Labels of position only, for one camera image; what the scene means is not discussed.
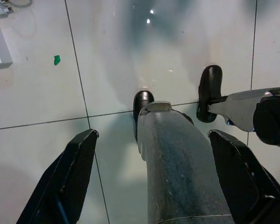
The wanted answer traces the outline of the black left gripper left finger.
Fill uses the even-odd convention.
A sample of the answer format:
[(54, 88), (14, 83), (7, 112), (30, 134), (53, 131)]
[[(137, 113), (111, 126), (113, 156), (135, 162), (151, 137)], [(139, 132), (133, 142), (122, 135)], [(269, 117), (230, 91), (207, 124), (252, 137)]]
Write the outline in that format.
[(90, 182), (99, 134), (77, 134), (41, 176), (23, 209), (19, 224), (75, 224)]

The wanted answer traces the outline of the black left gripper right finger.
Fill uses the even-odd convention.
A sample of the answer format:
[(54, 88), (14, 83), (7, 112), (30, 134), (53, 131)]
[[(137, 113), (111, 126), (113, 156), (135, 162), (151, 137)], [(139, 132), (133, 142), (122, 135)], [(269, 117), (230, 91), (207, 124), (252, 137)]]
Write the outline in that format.
[(250, 148), (225, 132), (211, 130), (216, 170), (237, 224), (280, 224), (280, 185)]

